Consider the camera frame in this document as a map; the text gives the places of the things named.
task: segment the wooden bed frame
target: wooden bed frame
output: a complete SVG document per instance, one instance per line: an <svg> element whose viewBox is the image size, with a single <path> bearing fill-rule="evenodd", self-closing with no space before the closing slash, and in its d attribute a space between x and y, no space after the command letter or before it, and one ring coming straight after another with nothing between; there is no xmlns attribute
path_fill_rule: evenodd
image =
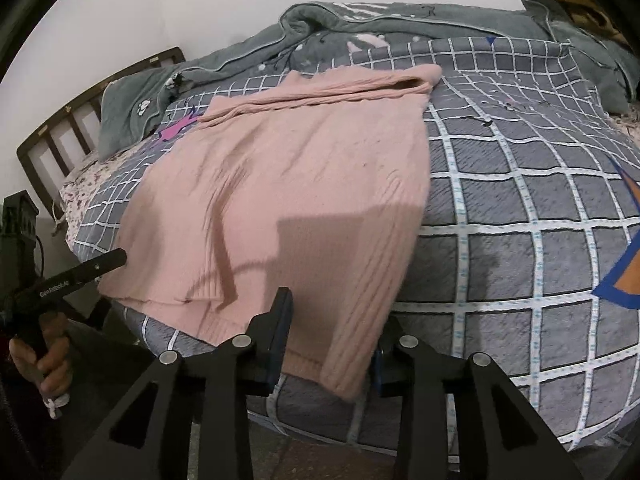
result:
<svg viewBox="0 0 640 480"><path fill-rule="evenodd" d="M52 155L53 159L58 165L58 168L62 172L62 175L66 177L67 175L69 175L73 167L70 167L68 160L65 160L65 157L63 157L56 143L56 140L52 135L52 130L55 127L60 125L68 126L73 131L74 136L78 144L80 145L80 148L82 149L82 152L85 155L88 155L89 153L91 153L91 140L88 138L88 134L83 131L83 129L85 128L80 127L79 121L75 117L74 112L76 112L81 107L86 107L86 105L89 105L93 110L93 113L95 114L98 122L101 122L102 113L100 102L102 93L104 92L104 89L107 88L107 85L110 82L120 79L126 75L131 75L136 72L142 72L143 70L146 70L148 68L158 68L160 66L176 64L183 61L184 55L182 54L182 51L179 47L174 47L169 50L165 50L164 52L160 52L155 56L134 63L133 65L128 66L123 70L120 70L119 72L109 76L108 78L100 81L98 84L95 84L85 92L81 93L75 99L69 101L66 105L60 108L60 110L55 112L49 119L42 123L29 137L27 137L27 139L20 146L18 146L18 160L20 160L20 163L24 168L24 173L26 173L29 182L44 204L44 207L49 215L52 215L54 218L60 218L63 212L56 202L55 197L52 196L47 189L42 176L36 170L33 159L31 158L34 148L44 147L45 151L48 151Z"/></svg>

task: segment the human hand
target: human hand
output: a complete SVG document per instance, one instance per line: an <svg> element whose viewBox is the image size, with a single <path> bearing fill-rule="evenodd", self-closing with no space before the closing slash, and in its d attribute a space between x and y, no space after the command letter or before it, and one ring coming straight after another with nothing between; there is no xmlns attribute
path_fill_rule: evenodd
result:
<svg viewBox="0 0 640 480"><path fill-rule="evenodd" d="M71 386L73 378L68 358L69 339L65 336L68 320L61 312L47 312L40 316L39 321L49 352L37 361L36 352L14 337L9 341L9 353L20 375L34 383L44 397L59 397Z"/></svg>

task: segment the black cable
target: black cable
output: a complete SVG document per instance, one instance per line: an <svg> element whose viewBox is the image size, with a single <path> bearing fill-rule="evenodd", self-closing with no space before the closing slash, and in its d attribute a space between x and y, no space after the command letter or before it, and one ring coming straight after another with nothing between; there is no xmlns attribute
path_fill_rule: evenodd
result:
<svg viewBox="0 0 640 480"><path fill-rule="evenodd" d="M44 278L44 248L42 247L42 240L40 240L38 235L36 235L36 241L40 246L40 277Z"/></svg>

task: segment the silver screw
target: silver screw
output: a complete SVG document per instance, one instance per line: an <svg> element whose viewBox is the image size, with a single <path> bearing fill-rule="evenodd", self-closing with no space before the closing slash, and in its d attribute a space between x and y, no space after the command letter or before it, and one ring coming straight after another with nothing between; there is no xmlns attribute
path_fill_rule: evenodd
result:
<svg viewBox="0 0 640 480"><path fill-rule="evenodd" d="M478 366L485 367L491 364L491 358L487 354L478 352L474 354L474 363Z"/></svg>
<svg viewBox="0 0 640 480"><path fill-rule="evenodd" d="M403 335L399 340L400 346L404 348L415 348L418 346L418 338L412 335Z"/></svg>
<svg viewBox="0 0 640 480"><path fill-rule="evenodd" d="M175 350L166 350L160 354L160 362L163 365L171 365L178 360L178 352Z"/></svg>
<svg viewBox="0 0 640 480"><path fill-rule="evenodd" d="M245 348L251 344L251 338L247 334L240 334L233 338L232 343L236 348Z"/></svg>

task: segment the knit fabric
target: knit fabric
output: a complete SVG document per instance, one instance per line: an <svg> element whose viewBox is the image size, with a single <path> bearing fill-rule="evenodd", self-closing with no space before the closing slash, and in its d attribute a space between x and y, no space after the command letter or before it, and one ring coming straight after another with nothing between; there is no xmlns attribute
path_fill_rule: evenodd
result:
<svg viewBox="0 0 640 480"><path fill-rule="evenodd" d="M294 297L283 371L357 395L409 263L440 68L297 72L212 100L122 216L100 292L217 345Z"/></svg>

